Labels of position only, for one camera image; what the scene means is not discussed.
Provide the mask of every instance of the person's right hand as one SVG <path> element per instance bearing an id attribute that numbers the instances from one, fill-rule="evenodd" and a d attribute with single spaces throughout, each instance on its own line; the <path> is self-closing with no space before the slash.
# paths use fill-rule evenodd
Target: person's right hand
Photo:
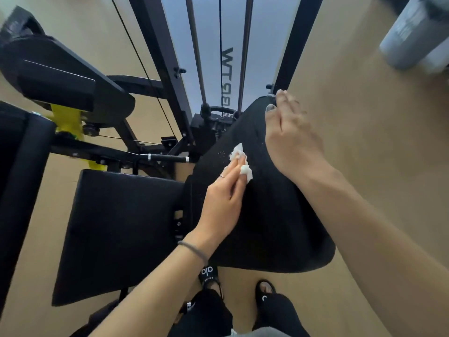
<path id="1" fill-rule="evenodd" d="M 299 102 L 287 91 L 278 90 L 276 103 L 277 107 L 265 114 L 265 143 L 278 170 L 298 184 L 300 178 L 328 164 L 323 142 L 312 130 Z"/>

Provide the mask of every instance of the exercise machine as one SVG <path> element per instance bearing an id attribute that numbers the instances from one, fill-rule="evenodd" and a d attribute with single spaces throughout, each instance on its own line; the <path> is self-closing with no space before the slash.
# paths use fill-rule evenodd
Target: exercise machine
<path id="1" fill-rule="evenodd" d="M 116 290 L 121 290 L 122 299 L 196 226 L 207 187 L 228 164 L 238 143 L 243 143 L 254 179 L 247 186 L 235 229 L 210 261 L 217 266 L 294 273 L 323 267 L 334 256 L 335 245 L 313 209 L 278 172 L 264 145 L 264 110 L 275 103 L 276 90 L 288 89 L 322 0 L 300 1 L 276 80 L 267 83 L 267 95 L 244 111 L 254 0 L 246 0 L 235 110 L 206 101 L 192 0 L 186 0 L 186 9 L 196 71 L 186 71 L 177 63 L 162 1 L 129 2 L 160 81 L 105 76 L 46 35 L 37 19 L 20 7 L 0 30 L 4 78 L 52 112 L 48 119 L 0 101 L 0 314 L 50 153 L 89 161 L 73 201 L 54 306 Z M 224 66 L 227 54 L 222 51 Z M 202 96 L 198 113 L 189 105 L 183 85 L 186 73 L 198 74 Z M 222 83 L 222 102 L 223 90 L 229 88 Z M 161 137 L 161 144 L 140 144 L 126 120 L 134 110 L 132 94 L 166 99 L 182 139 Z M 111 127 L 127 151 L 84 141 L 86 135 L 97 136 Z M 185 182 L 173 180 L 175 162 L 196 163 Z M 139 170 L 147 176 L 138 175 Z M 182 218 L 174 219 L 179 210 Z"/>

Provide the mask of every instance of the flip flop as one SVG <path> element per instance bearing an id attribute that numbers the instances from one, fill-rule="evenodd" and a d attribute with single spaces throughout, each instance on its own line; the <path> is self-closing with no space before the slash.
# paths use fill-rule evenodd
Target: flip flop
<path id="1" fill-rule="evenodd" d="M 261 290 L 261 283 L 267 283 L 272 288 L 271 293 L 262 292 Z M 255 303 L 257 307 L 261 307 L 262 303 L 266 299 L 267 295 L 270 295 L 272 293 L 276 293 L 276 289 L 274 288 L 274 285 L 267 279 L 261 279 L 257 282 L 255 285 Z"/>
<path id="2" fill-rule="evenodd" d="M 217 283 L 218 287 L 220 288 L 220 297 L 223 299 L 223 292 L 221 291 L 221 283 L 218 279 L 218 268 L 216 266 L 206 266 L 203 267 L 200 274 L 198 275 L 199 282 L 201 283 L 201 286 L 203 289 L 207 289 L 207 285 L 209 283 Z"/>

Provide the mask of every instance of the fingernail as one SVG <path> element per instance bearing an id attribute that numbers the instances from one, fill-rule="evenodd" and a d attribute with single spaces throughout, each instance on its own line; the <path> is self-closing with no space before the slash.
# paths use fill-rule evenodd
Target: fingernail
<path id="1" fill-rule="evenodd" d="M 265 112 L 274 110 L 276 107 L 273 104 L 268 104 L 267 107 L 265 108 Z"/>

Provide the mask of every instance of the crumpled paper towel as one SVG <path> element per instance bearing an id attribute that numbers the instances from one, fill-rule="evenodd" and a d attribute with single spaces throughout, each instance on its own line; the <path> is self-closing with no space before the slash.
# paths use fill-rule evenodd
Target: crumpled paper towel
<path id="1" fill-rule="evenodd" d="M 246 153 L 243 152 L 243 144 L 237 144 L 237 146 L 232 150 L 231 155 L 229 155 L 229 159 L 232 161 L 234 158 L 239 158 L 240 156 L 245 156 Z M 250 166 L 248 165 L 248 160 L 246 159 L 246 164 L 242 165 L 240 167 L 240 175 L 245 174 L 246 175 L 246 184 L 248 184 L 249 181 L 252 180 L 252 170 Z"/>

